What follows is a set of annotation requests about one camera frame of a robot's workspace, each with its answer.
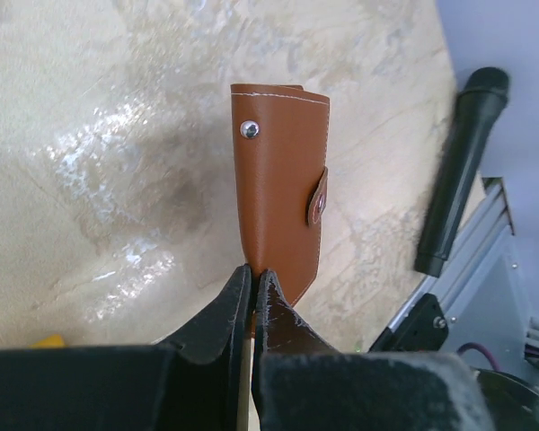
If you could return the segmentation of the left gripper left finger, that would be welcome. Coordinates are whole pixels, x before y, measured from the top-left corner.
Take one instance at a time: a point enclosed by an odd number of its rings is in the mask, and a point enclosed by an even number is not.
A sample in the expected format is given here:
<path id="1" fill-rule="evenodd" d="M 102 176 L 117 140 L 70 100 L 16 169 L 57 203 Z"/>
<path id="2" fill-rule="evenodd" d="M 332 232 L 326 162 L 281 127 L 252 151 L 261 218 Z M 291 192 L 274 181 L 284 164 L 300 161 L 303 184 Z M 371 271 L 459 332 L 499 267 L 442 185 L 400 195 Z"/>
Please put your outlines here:
<path id="1" fill-rule="evenodd" d="M 161 430 L 246 430 L 252 272 L 234 270 L 217 297 L 162 341 L 176 349 L 159 415 Z"/>

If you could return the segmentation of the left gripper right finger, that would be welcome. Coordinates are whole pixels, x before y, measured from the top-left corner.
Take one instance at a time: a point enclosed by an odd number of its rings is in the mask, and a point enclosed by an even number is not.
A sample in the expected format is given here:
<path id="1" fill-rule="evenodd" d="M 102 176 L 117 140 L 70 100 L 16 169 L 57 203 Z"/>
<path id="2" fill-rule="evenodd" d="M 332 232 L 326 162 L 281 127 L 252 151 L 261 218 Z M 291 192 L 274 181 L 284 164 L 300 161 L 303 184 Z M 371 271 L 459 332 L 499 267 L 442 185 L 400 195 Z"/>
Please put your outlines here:
<path id="1" fill-rule="evenodd" d="M 261 275 L 256 304 L 252 396 L 262 430 L 328 430 L 328 391 L 340 353 L 285 298 L 278 275 Z"/>

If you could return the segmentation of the brown leather card holder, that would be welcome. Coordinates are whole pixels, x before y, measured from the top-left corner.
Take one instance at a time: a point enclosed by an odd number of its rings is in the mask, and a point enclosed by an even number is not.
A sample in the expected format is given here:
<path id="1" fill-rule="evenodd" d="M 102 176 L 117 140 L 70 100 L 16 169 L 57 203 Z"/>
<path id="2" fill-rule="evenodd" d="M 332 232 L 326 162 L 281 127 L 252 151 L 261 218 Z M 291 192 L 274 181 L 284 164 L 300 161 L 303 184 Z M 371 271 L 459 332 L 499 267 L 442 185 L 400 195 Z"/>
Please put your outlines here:
<path id="1" fill-rule="evenodd" d="M 300 85 L 231 86 L 243 254 L 254 276 L 277 273 L 290 304 L 318 272 L 330 110 L 328 97 Z"/>

